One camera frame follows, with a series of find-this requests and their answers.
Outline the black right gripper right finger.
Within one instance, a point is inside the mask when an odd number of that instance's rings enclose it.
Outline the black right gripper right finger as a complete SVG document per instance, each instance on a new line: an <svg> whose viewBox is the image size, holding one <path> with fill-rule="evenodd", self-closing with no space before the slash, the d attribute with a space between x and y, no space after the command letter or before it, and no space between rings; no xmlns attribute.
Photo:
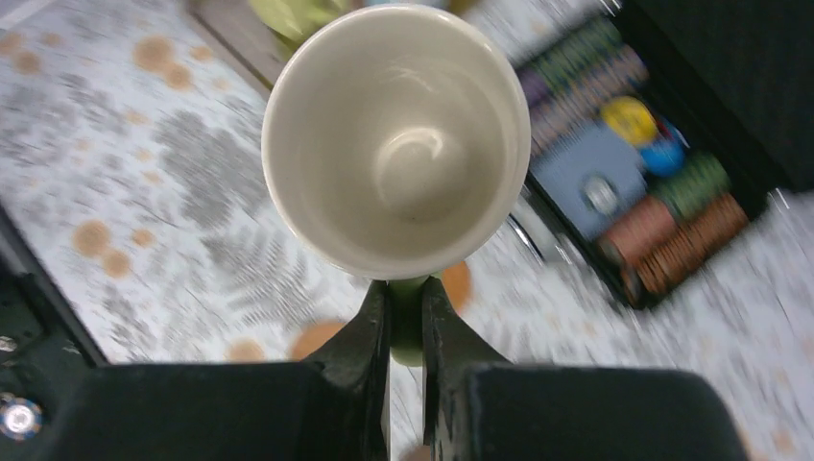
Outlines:
<svg viewBox="0 0 814 461"><path fill-rule="evenodd" d="M730 412L693 373L516 364L421 287L423 442L437 460L744 460Z"/></svg>

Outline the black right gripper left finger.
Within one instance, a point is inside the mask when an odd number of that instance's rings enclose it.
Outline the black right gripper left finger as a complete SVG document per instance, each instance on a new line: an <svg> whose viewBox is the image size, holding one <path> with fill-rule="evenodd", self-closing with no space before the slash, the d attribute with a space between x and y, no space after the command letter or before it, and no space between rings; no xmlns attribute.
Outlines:
<svg viewBox="0 0 814 461"><path fill-rule="evenodd" d="M386 460L390 303L300 361L94 370L47 437L51 460Z"/></svg>

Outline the light green mug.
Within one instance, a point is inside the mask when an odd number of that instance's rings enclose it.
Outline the light green mug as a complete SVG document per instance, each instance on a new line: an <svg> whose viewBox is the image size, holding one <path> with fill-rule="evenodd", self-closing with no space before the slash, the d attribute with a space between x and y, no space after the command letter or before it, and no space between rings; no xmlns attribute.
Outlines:
<svg viewBox="0 0 814 461"><path fill-rule="evenodd" d="M393 357L422 359L421 282L481 248L513 210L530 116L507 57L450 12L348 13L284 66L261 130L262 166L295 237L402 302Z"/></svg>

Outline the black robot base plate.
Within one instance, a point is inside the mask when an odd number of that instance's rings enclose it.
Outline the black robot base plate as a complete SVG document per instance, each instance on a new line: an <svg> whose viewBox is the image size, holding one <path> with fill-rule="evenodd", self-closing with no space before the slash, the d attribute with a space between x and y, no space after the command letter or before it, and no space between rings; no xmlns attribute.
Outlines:
<svg viewBox="0 0 814 461"><path fill-rule="evenodd" d="M1 458L31 460L87 373L108 364L1 210Z"/></svg>

